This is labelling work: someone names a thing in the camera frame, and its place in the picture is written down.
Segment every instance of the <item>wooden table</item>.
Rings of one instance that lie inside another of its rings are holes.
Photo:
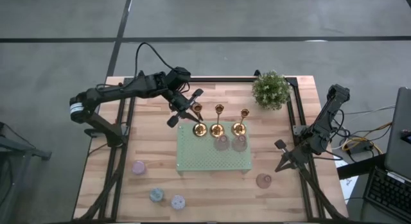
[[[123,77],[109,77],[108,84],[123,82]],[[297,76],[306,121],[311,124],[321,106],[314,78]],[[168,103],[162,97],[136,99],[127,162],[124,172],[117,221],[305,221],[306,213],[302,199],[299,174],[295,170],[274,173],[282,152],[274,142],[282,139],[289,148],[293,146],[292,132],[287,106],[278,111],[261,110],[254,103],[251,83],[191,83],[191,90],[204,90],[197,99],[203,105],[202,116],[206,121],[215,121],[214,106],[221,103],[224,121],[240,120],[240,110],[247,108],[247,119],[252,152],[252,170],[243,175],[239,171],[186,172],[181,177],[175,169],[177,148],[177,127],[166,124],[171,116]],[[295,98],[292,96],[294,115]],[[99,114],[114,122],[118,111],[118,101],[101,105]],[[94,139],[90,150],[106,142],[105,138]],[[83,180],[74,217],[80,217],[99,195],[103,188],[109,148],[93,153],[86,163]],[[136,176],[131,167],[135,160],[146,164],[147,173]],[[319,184],[331,203],[347,216],[345,201],[335,163],[330,160],[315,160]],[[260,189],[256,176],[268,173],[272,184],[268,189]],[[153,203],[149,192],[160,187],[165,192],[165,201]],[[170,200],[180,194],[186,199],[186,207],[181,211],[171,208]],[[315,209],[315,199],[310,193]]]

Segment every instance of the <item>desk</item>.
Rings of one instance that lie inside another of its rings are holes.
[[[109,77],[107,84],[117,84],[123,82],[123,79]],[[314,78],[297,76],[297,80],[306,121],[311,124],[321,109]],[[238,121],[241,109],[250,110],[246,119],[253,167],[244,175],[239,171],[215,171],[186,172],[181,177],[175,170],[177,128],[171,129],[166,125],[171,116],[167,101],[162,97],[136,99],[117,221],[306,220],[298,172],[284,170],[274,173],[282,154],[274,146],[274,142],[282,139],[290,149],[293,146],[287,106],[278,111],[261,110],[254,102],[251,85],[250,82],[190,83],[191,90],[187,93],[191,95],[197,88],[204,90],[197,101],[203,105],[202,116],[206,121],[216,120],[214,107],[218,103],[224,106],[224,112],[220,116],[223,121]],[[296,108],[293,94],[292,103]],[[118,101],[105,103],[101,105],[99,114],[114,123],[118,106]],[[299,120],[296,111],[294,116]],[[90,150],[104,143],[104,138],[96,138],[92,141]],[[84,214],[103,188],[109,151],[109,148],[103,148],[88,158],[74,218]],[[145,175],[136,176],[132,173],[131,167],[135,160],[146,164]],[[322,190],[338,211],[347,216],[335,163],[315,160],[315,165]],[[272,184],[268,189],[260,189],[256,185],[255,179],[260,173],[272,176]],[[149,192],[155,187],[164,190],[165,201],[150,201]],[[170,205],[171,198],[176,194],[186,199],[186,207],[181,211],[174,211]],[[312,192],[310,198],[315,207]],[[110,199],[112,198],[109,198],[107,208],[111,210]]]

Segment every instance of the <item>gold candle holder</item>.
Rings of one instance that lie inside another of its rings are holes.
[[[241,121],[239,123],[234,123],[231,127],[231,132],[234,135],[245,135],[247,132],[247,128],[243,124],[244,118],[246,118],[250,114],[250,111],[248,109],[243,109],[241,111]]]
[[[213,137],[219,137],[224,134],[224,127],[220,125],[220,114],[223,112],[224,106],[223,105],[217,105],[216,106],[216,113],[217,113],[217,123],[211,125],[210,127],[210,134]]]
[[[191,106],[192,111],[196,114],[197,117],[200,117],[200,112],[202,110],[203,106],[199,103],[194,103]],[[193,133],[197,137],[202,137],[207,133],[207,126],[203,123],[197,123],[193,127]]]

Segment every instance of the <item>green perforated board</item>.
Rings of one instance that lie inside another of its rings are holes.
[[[231,133],[234,122],[220,122],[225,135],[229,137],[230,147],[219,151],[214,147],[215,138],[210,135],[209,127],[214,124],[205,122],[208,132],[203,137],[193,134],[194,123],[181,123],[177,132],[177,171],[214,171],[214,170],[250,170],[251,145],[247,136],[247,149],[237,152],[231,147],[235,136]]]

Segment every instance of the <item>green plant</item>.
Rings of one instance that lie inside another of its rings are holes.
[[[274,70],[264,73],[252,85],[252,94],[261,107],[278,110],[290,98],[290,88],[284,76]]]

